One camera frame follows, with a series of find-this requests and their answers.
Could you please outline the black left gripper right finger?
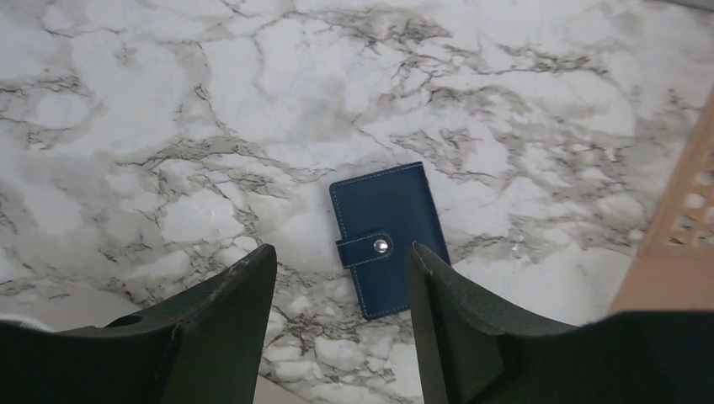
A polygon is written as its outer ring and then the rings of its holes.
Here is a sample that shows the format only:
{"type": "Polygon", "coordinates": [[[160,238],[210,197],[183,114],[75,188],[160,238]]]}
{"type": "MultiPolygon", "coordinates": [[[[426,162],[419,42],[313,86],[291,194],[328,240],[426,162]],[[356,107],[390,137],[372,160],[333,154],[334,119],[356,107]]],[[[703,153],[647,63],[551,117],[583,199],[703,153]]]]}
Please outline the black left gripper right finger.
{"type": "Polygon", "coordinates": [[[627,311],[575,327],[527,311],[408,249],[427,403],[710,403],[713,315],[627,311]]]}

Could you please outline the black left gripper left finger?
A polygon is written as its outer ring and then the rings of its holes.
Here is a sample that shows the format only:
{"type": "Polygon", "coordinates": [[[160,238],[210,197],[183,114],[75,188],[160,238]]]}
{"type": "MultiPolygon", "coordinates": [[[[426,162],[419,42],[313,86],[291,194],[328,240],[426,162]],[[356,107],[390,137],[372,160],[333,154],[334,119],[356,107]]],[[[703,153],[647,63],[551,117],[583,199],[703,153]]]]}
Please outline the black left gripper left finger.
{"type": "Polygon", "coordinates": [[[1,325],[4,403],[249,403],[277,274],[264,244],[104,327],[1,325]]]}

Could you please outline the blue leather card holder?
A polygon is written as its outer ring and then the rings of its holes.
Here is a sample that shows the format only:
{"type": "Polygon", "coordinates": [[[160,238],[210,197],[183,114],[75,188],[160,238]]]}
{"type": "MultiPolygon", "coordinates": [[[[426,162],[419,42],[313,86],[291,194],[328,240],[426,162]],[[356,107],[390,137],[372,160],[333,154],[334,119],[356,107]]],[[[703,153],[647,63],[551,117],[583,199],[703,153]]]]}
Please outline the blue leather card holder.
{"type": "Polygon", "coordinates": [[[450,261],[421,162],[332,183],[340,262],[350,272],[362,316],[409,308],[407,251],[417,242],[450,261]]]}

